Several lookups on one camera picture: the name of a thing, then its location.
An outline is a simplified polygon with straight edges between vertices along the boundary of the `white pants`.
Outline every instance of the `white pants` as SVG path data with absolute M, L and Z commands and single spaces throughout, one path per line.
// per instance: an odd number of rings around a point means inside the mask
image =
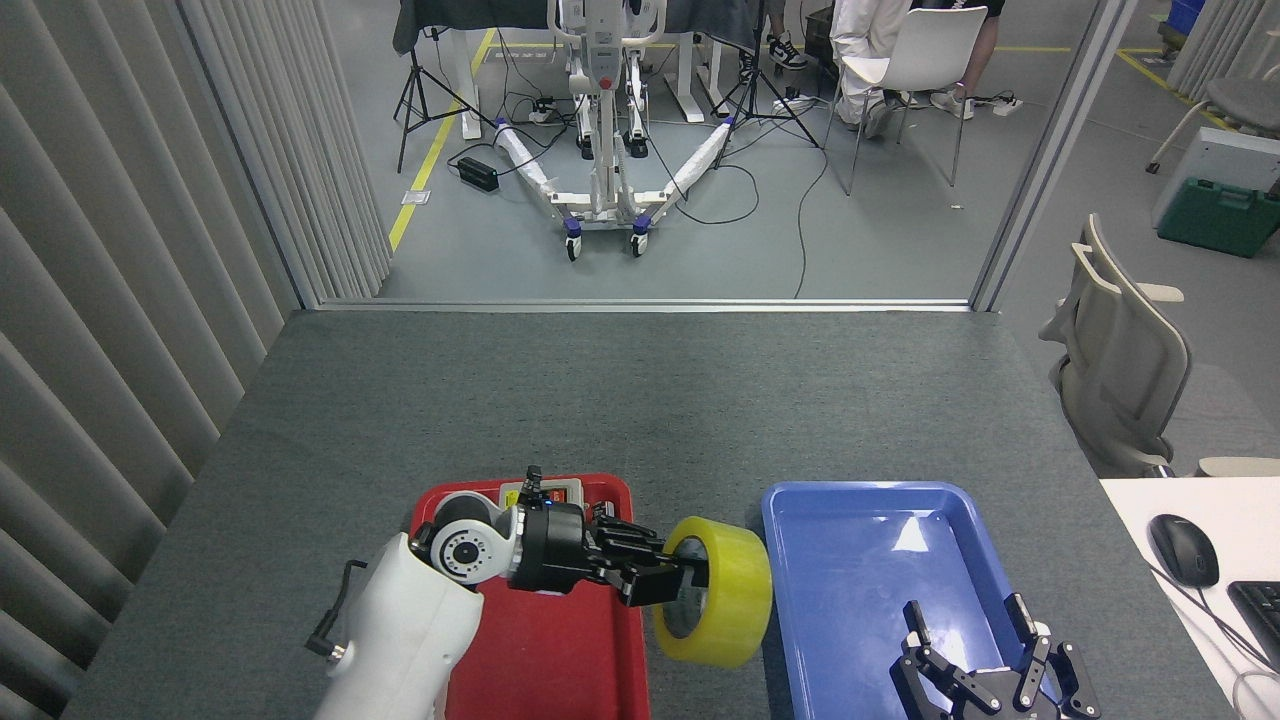
M 836 111 L 846 123 L 861 122 L 863 97 L 870 86 L 844 69 L 841 58 L 888 58 L 902 29 L 910 0 L 836 0 L 831 18 L 831 49 L 840 70 L 840 99 Z M 883 101 L 872 92 L 868 106 Z

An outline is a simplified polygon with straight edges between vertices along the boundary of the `white desk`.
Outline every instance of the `white desk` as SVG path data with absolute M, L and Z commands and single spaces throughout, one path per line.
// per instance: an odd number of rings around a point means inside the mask
M 1280 580 L 1280 478 L 1155 478 L 1102 480 L 1120 519 L 1152 565 L 1161 568 L 1147 524 L 1164 512 L 1181 515 L 1204 530 L 1217 551 L 1221 579 L 1204 588 L 1204 598 L 1219 618 L 1253 639 L 1248 625 L 1226 594 L 1234 580 Z M 1212 619 L 1157 578 L 1213 679 L 1228 700 L 1239 673 L 1262 666 L 1233 647 Z M 1194 596 L 1196 591 L 1190 589 Z M 1240 687 L 1240 711 L 1248 720 L 1280 720 L 1280 684 L 1248 678 Z

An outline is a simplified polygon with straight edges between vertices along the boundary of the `light stand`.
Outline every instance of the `light stand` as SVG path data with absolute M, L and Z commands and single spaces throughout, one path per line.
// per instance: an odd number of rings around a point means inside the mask
M 431 40 L 435 42 L 440 41 L 439 32 L 435 28 L 431 28 Z M 396 111 L 392 113 L 392 119 L 398 119 L 401 108 L 404 109 L 404 124 L 403 124 L 403 132 L 401 133 L 401 154 L 399 159 L 396 160 L 397 174 L 404 167 L 404 142 L 408 140 L 408 133 L 416 131 L 417 128 L 425 126 L 431 120 L 439 120 L 440 118 L 448 118 L 449 115 L 458 115 L 461 113 L 474 113 L 486 126 L 492 127 L 494 131 L 498 129 L 498 126 L 494 124 L 493 120 L 484 117 L 479 109 L 474 108 L 470 102 L 458 96 L 457 92 L 453 92 L 452 87 L 444 85 L 443 82 L 440 82 L 439 78 L 426 72 L 426 68 L 424 68 L 417 63 L 416 47 L 410 49 L 408 56 L 412 61 L 412 65 L 408 69 L 408 79 L 404 81 L 404 90 L 401 91 L 399 102 L 396 104 Z M 457 104 L 461 106 L 456 110 L 449 110 L 448 113 L 440 113 L 439 115 L 431 115 L 430 113 L 428 113 L 426 92 L 422 90 L 422 76 L 426 76 L 426 79 L 434 82 L 436 87 L 452 95 L 453 100 L 456 100 Z M 416 105 L 413 102 L 415 96 L 417 99 Z M 415 122 L 413 124 L 410 124 L 411 115 L 416 115 L 419 118 L 417 122 Z
M 800 126 L 800 129 L 804 132 L 805 137 L 809 138 L 809 142 L 812 142 L 814 147 L 818 147 L 819 146 L 818 141 L 814 140 L 813 133 L 809 132 L 809 128 L 804 126 L 804 122 L 800 119 L 800 115 L 797 115 L 795 110 L 791 109 L 791 104 L 783 100 L 782 94 L 778 92 L 778 88 L 773 85 L 772 81 L 769 81 L 768 76 L 765 76 L 760 69 L 760 40 L 764 37 L 764 0 L 759 0 L 759 3 L 756 3 L 755 28 L 753 28 L 753 37 L 755 45 L 751 47 L 751 69 L 748 70 L 746 73 L 739 73 L 737 85 L 735 85 L 728 92 L 724 94 L 724 99 L 717 102 L 714 108 L 712 108 L 712 113 L 718 115 L 727 114 L 723 113 L 722 108 L 724 106 L 724 104 L 732 100 L 733 94 L 737 92 L 739 88 L 742 88 L 742 96 L 736 104 L 739 114 L 736 118 L 733 118 L 733 124 L 730 127 L 730 137 L 732 137 L 735 129 L 742 126 L 744 120 L 750 120 L 756 118 L 773 119 L 773 120 L 795 120 L 795 123 Z M 778 104 L 782 105 L 783 109 L 786 109 L 785 115 L 762 114 L 755 111 L 755 100 L 756 100 L 755 82 L 758 79 L 764 81 L 764 85 L 768 86 L 773 96 L 777 97 Z M 728 141 L 724 142 L 724 147 L 728 147 Z M 717 158 L 716 164 L 717 167 L 719 165 L 719 158 Z

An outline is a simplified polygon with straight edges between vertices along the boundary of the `gray office chair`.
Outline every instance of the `gray office chair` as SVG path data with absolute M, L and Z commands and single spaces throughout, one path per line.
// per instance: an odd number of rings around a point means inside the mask
M 1280 31 L 1270 31 L 1267 35 L 1271 40 L 1267 41 L 1267 47 L 1262 58 L 1270 56 L 1276 38 L 1280 37 Z M 1254 68 L 1252 74 L 1257 74 L 1258 69 Z M 1147 172 L 1152 174 L 1160 172 L 1160 159 L 1172 147 L 1174 138 L 1178 137 L 1178 133 L 1183 132 L 1183 128 L 1192 122 L 1192 118 L 1197 113 L 1210 104 L 1216 105 L 1224 115 L 1244 127 L 1280 133 L 1280 81 L 1272 79 L 1277 72 L 1280 72 L 1280 65 L 1275 65 L 1267 70 L 1261 79 L 1253 77 L 1224 77 L 1208 81 L 1204 86 L 1207 99 L 1193 105 L 1190 110 L 1187 110 L 1187 114 L 1183 115 L 1174 132 L 1169 133 L 1165 142 L 1151 156 L 1151 160 L 1147 163 Z
M 1071 290 L 1039 332 L 1066 346 L 1050 373 L 1062 411 L 1100 478 L 1170 477 L 1174 451 L 1162 433 L 1192 354 L 1155 302 L 1181 302 L 1183 293 L 1133 282 L 1103 242 L 1097 215 L 1071 251 Z M 1206 457 L 1199 466 L 1216 477 L 1280 475 L 1280 460 L 1271 459 Z

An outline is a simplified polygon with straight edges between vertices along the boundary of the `table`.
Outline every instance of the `table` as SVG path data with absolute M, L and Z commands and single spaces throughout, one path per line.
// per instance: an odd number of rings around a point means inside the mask
M 1228 625 L 1252 639 L 1226 587 L 1233 580 L 1280 579 L 1280 551 L 1276 550 L 1280 478 L 1107 479 L 1102 480 L 1102 487 L 1143 559 L 1157 568 L 1161 568 L 1160 560 L 1147 532 L 1152 518 L 1171 512 L 1204 530 L 1217 552 L 1221 571 L 1217 584 L 1204 589 L 1204 598 Z M 1161 587 L 1213 679 L 1230 698 L 1236 675 L 1258 670 L 1261 665 L 1235 650 L 1208 615 L 1181 593 L 1164 580 Z M 1240 710 L 1248 720 L 1280 720 L 1280 685 L 1265 678 L 1249 678 L 1240 687 Z
M 664 534 L 758 524 L 781 480 L 948 480 L 1107 720 L 1233 717 L 996 314 L 317 311 L 285 324 L 63 719 L 310 717 L 326 678 L 302 646 L 342 564 L 426 489 L 530 464 L 622 478 Z M 792 716 L 776 630 L 736 670 L 646 639 L 654 719 Z
M 664 79 L 676 95 L 685 122 L 701 123 L 704 117 L 692 97 L 690 79 L 696 69 L 713 105 L 721 102 L 718 87 L 719 40 L 710 41 L 710 60 L 695 60 L 694 33 L 724 40 L 739 46 L 751 44 L 751 26 L 745 3 L 737 0 L 671 0 L 667 8 L 668 35 L 678 35 L 678 64 L 676 73 L 664 74 Z M 515 27 L 524 29 L 547 29 L 547 4 L 534 0 L 489 0 L 486 3 L 440 3 L 439 0 L 401 0 L 392 46 L 399 54 L 408 53 L 419 40 L 419 31 L 426 27 L 449 27 L 454 29 L 480 29 L 489 27 Z M 458 94 L 471 108 L 480 108 L 480 94 L 475 76 L 471 72 L 471 54 L 467 50 L 466 35 L 452 33 L 453 73 L 460 78 Z M 476 140 L 481 136 L 479 118 L 474 113 L 462 113 L 460 132 L 463 140 Z

